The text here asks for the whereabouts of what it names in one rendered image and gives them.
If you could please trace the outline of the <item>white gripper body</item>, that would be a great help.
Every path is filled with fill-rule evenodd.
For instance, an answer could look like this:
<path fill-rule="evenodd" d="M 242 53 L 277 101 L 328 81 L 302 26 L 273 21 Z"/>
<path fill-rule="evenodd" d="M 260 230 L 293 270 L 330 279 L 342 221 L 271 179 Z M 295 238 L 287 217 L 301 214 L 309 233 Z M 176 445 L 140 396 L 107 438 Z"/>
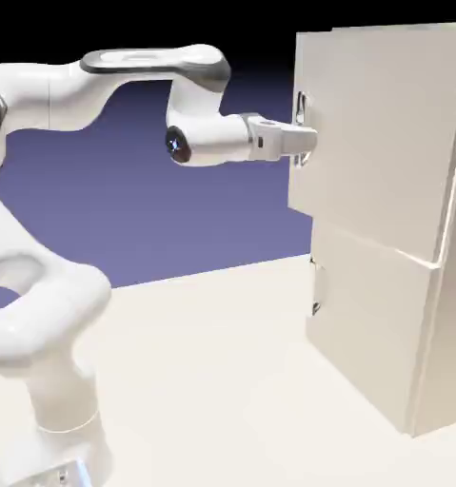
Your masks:
<path fill-rule="evenodd" d="M 284 156 L 309 154 L 317 145 L 318 132 L 311 127 L 282 124 L 281 133 L 280 152 Z"/>

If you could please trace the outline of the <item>white cabinet door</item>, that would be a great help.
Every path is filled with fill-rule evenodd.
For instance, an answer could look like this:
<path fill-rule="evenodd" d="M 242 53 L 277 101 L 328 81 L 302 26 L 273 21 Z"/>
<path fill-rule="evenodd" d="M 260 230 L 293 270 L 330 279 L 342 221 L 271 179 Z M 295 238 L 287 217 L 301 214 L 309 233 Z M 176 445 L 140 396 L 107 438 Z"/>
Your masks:
<path fill-rule="evenodd" d="M 438 268 L 316 220 L 325 302 L 307 337 L 400 432 L 414 434 Z"/>
<path fill-rule="evenodd" d="M 302 32 L 294 91 L 318 142 L 290 171 L 289 205 L 435 261 L 456 166 L 456 23 Z"/>

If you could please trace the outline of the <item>white cabinet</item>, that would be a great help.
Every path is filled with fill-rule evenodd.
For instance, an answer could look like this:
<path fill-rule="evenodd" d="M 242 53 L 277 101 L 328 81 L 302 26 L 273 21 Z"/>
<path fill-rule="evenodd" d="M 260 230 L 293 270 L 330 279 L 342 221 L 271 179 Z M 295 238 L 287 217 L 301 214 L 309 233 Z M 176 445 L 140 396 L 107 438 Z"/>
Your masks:
<path fill-rule="evenodd" d="M 400 432 L 456 422 L 456 23 L 301 32 L 309 341 Z"/>

